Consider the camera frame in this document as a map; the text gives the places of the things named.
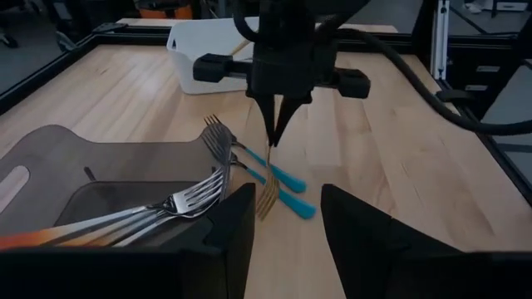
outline wooden tabletop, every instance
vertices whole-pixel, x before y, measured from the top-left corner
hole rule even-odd
[[[438,90],[415,56],[403,58]],[[475,135],[433,113],[383,56],[339,53],[337,66],[364,71],[370,96],[316,88],[273,151],[276,165],[307,181],[302,199],[319,207],[332,183],[461,250],[532,249],[532,209]],[[164,47],[99,46],[0,116],[0,156],[48,124],[97,142],[186,141],[211,114],[264,153],[262,116],[243,92],[189,96]],[[232,188],[244,182],[254,180],[234,169]],[[278,202],[257,221],[246,297],[344,297],[320,212],[305,221]]]

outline gray floor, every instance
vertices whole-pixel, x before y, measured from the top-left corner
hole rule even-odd
[[[350,22],[393,25],[399,32],[411,32],[422,0],[372,0]],[[471,15],[462,9],[463,0],[451,0],[473,22],[488,32],[517,32],[530,16],[529,12],[490,12]],[[21,47],[7,49],[0,44],[0,93],[60,55],[55,42],[54,27],[46,18],[17,9],[0,12],[10,23],[10,33]],[[478,32],[455,14],[450,14],[451,35],[475,35]],[[522,67],[501,93],[484,121],[508,123],[532,119],[532,71]],[[496,138],[499,142],[532,145],[532,135]],[[532,154],[511,154],[510,157],[532,181]]]

